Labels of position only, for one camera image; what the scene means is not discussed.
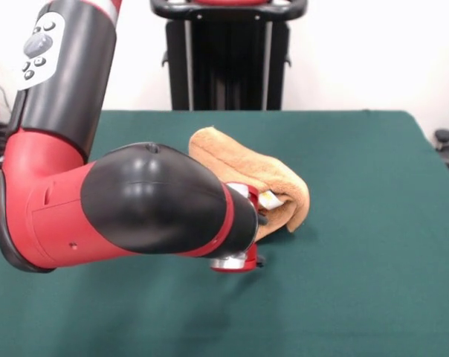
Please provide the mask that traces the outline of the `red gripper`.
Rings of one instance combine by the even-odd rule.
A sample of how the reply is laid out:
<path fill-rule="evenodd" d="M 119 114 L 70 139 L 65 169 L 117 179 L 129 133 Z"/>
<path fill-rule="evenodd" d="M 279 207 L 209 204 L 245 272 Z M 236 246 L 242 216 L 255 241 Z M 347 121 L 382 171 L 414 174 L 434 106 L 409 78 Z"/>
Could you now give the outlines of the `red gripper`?
<path fill-rule="evenodd" d="M 259 192 L 246 184 L 227 184 L 233 199 L 233 224 L 225 241 L 211 253 L 211 269 L 223 273 L 244 273 L 263 268 L 266 259 L 258 254 L 255 239 L 259 226 L 268 218 L 258 212 Z"/>

